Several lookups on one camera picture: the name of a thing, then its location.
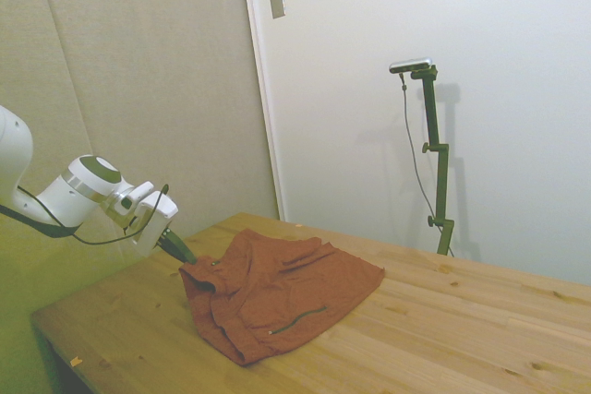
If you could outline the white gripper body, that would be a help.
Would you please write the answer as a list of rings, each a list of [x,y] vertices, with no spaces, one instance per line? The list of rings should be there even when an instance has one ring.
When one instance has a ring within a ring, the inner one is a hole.
[[[139,202],[131,225],[131,240],[139,254],[151,254],[177,212],[177,205],[165,193],[152,192]]]

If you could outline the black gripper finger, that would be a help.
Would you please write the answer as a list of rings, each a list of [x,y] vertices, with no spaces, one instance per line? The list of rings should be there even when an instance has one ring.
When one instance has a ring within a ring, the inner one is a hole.
[[[191,265],[197,263],[197,258],[186,246],[184,241],[169,228],[163,232],[163,251],[181,263]]]
[[[169,256],[176,258],[180,262],[187,262],[187,247],[177,236],[161,235],[157,245]]]

